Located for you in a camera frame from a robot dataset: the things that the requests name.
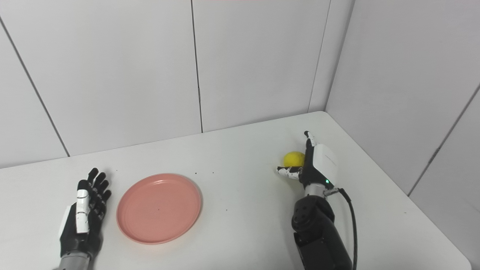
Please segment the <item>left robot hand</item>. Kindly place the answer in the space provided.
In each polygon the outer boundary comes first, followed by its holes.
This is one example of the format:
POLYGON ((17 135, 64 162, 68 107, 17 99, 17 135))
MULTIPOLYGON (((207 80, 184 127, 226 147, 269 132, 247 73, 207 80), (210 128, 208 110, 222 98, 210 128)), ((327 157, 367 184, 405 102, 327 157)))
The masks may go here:
POLYGON ((67 211, 60 235, 62 257, 73 253, 83 253, 89 259, 97 257, 103 242, 101 228, 107 201, 112 195, 109 185, 106 173, 98 168, 91 169, 87 179, 79 181, 76 202, 67 211))

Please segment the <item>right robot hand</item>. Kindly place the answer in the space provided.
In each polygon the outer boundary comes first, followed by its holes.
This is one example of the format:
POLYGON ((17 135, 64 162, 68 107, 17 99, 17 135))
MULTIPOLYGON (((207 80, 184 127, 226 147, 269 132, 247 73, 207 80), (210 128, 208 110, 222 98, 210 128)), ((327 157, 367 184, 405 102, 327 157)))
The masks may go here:
POLYGON ((322 190, 334 189, 338 173, 335 154, 327 145, 318 143, 310 131, 306 130, 304 135, 307 137, 304 164, 277 167, 277 173, 280 176, 298 180, 305 191, 317 187, 322 190))

